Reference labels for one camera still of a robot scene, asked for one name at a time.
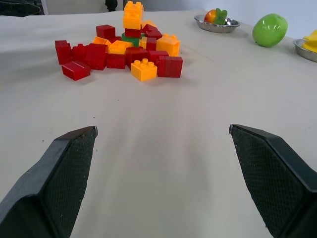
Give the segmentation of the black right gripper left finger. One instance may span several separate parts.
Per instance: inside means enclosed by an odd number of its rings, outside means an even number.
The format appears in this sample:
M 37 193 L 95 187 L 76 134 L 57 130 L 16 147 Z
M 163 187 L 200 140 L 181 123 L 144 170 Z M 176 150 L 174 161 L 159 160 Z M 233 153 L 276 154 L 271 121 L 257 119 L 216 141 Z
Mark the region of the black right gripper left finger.
M 0 238 L 70 238 L 89 177 L 96 126 L 56 138 L 0 202 Z

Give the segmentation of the toy peach with green leaf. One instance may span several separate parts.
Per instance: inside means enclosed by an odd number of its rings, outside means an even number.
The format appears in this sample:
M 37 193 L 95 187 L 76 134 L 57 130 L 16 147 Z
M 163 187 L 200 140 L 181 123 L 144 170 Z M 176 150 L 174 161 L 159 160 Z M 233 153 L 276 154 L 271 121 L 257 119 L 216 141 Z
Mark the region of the toy peach with green leaf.
M 205 15 L 204 22 L 225 25 L 227 14 L 227 10 L 221 10 L 220 8 L 212 9 Z

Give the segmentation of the yellow toy fruit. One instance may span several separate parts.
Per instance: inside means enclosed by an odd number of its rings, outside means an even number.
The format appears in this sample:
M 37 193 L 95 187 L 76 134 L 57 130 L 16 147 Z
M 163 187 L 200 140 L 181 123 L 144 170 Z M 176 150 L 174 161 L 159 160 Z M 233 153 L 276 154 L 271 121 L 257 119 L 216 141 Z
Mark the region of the yellow toy fruit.
M 306 50 L 317 53 L 317 29 L 314 30 L 309 36 L 303 37 L 302 47 Z

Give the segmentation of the green toy apple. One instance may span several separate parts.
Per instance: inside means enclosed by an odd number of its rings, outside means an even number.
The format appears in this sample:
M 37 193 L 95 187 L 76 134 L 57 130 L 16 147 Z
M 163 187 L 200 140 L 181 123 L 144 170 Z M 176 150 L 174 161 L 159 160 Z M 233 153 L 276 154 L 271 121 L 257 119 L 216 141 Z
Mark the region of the green toy apple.
M 255 24 L 252 36 L 258 45 L 271 48 L 284 38 L 287 29 L 287 20 L 279 14 L 271 13 L 263 16 Z

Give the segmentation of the dark crate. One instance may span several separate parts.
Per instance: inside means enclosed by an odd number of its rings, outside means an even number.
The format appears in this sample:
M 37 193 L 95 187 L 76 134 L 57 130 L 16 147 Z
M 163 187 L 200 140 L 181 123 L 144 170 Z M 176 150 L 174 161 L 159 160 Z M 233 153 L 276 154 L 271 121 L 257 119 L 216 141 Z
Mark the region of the dark crate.
M 0 0 L 0 16 L 41 15 L 41 0 Z

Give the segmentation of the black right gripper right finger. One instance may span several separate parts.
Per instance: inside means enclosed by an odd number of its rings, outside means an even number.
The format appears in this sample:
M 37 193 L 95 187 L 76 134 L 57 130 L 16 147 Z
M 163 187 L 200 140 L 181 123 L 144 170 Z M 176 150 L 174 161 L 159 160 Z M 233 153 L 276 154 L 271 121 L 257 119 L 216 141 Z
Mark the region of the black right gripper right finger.
M 246 187 L 273 238 L 317 238 L 317 172 L 279 136 L 232 124 Z

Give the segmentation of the round metal bowl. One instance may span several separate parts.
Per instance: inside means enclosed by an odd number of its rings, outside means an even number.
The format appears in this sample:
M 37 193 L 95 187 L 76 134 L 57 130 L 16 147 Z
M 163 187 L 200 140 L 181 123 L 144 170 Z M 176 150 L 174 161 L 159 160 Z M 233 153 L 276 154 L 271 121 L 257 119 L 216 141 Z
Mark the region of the round metal bowl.
M 305 43 L 304 39 L 296 39 L 293 41 L 296 53 L 307 60 L 317 62 L 317 53 L 310 51 L 308 49 L 305 49 L 303 47 L 304 43 Z
M 240 22 L 237 20 L 226 18 L 224 25 L 218 25 L 213 23 L 208 23 L 204 21 L 204 15 L 199 14 L 194 17 L 196 20 L 197 25 L 206 31 L 214 32 L 214 33 L 231 33 L 233 32 L 237 27 L 240 26 Z

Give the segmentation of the green plastic building brick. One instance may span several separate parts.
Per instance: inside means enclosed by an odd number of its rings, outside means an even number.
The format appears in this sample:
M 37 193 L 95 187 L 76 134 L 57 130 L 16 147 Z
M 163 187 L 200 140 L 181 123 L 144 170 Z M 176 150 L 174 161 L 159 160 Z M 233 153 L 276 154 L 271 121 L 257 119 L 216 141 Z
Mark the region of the green plastic building brick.
M 135 37 L 127 37 L 127 36 L 125 36 L 125 33 L 122 33 L 121 38 L 122 38 L 122 41 L 131 42 L 131 43 L 133 43 L 134 47 L 139 47 L 139 41 L 144 36 L 145 36 L 145 34 L 141 33 L 141 36 L 139 38 L 138 37 L 136 37 L 136 38 Z

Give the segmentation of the black stand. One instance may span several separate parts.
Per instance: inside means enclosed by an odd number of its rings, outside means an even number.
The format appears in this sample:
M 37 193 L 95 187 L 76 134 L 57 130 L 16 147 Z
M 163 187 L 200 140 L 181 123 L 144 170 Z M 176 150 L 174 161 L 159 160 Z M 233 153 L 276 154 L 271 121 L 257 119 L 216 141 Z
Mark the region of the black stand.
M 105 0 L 105 6 L 109 12 L 116 11 L 118 0 Z

